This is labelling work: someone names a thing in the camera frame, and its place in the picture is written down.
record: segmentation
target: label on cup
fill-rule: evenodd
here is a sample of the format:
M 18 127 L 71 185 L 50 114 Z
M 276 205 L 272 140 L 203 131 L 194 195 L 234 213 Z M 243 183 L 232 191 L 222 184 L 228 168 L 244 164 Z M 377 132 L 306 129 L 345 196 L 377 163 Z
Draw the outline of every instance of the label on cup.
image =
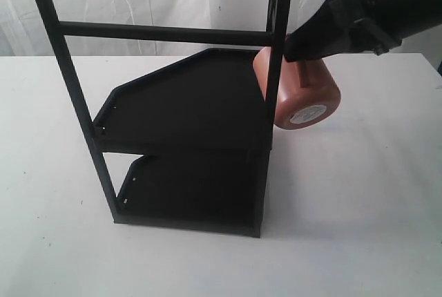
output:
M 326 105 L 309 106 L 294 114 L 291 117 L 290 122 L 292 124 L 307 123 L 320 117 L 322 114 L 325 113 L 326 110 L 327 110 Z

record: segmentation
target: white curtain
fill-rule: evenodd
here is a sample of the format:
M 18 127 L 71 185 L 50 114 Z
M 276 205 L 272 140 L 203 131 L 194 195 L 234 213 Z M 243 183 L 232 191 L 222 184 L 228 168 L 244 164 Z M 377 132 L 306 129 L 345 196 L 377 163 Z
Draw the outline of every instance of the white curtain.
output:
M 304 23 L 323 0 L 292 0 L 289 31 Z M 189 28 L 264 30 L 267 0 L 54 0 L 65 21 Z M 407 40 L 399 52 L 442 59 L 442 28 Z M 68 37 L 73 55 L 189 55 L 202 44 Z M 0 0 L 0 55 L 51 55 L 34 0 Z

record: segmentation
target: table surface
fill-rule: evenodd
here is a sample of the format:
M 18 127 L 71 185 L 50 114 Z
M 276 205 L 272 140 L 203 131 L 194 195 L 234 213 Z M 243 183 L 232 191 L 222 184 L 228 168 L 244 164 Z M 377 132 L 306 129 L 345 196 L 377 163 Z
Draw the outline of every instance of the table surface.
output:
M 95 116 L 179 57 L 75 57 Z M 262 238 L 113 224 L 53 57 L 0 58 L 0 296 L 440 296 L 442 78 L 326 59 L 329 119 L 275 128 Z M 119 188 L 134 155 L 108 154 Z

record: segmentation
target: black tray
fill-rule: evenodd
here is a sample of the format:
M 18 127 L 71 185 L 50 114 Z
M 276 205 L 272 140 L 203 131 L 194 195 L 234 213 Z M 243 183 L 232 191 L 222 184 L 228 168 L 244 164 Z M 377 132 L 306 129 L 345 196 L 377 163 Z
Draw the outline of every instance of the black tray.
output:
M 258 236 L 257 163 L 143 156 L 132 163 L 117 197 L 121 219 Z
M 94 121 L 102 150 L 260 151 L 267 144 L 267 121 L 252 68 L 255 55 L 205 50 L 117 87 Z

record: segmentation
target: orange cylinder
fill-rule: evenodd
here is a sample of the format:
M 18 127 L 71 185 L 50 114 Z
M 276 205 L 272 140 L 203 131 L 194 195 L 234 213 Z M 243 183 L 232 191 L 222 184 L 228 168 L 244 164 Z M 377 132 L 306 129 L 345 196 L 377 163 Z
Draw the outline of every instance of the orange cylinder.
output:
M 264 95 L 267 89 L 271 48 L 263 48 L 253 69 Z M 339 106 L 340 91 L 323 60 L 288 63 L 282 58 L 275 125 L 301 129 L 329 117 Z

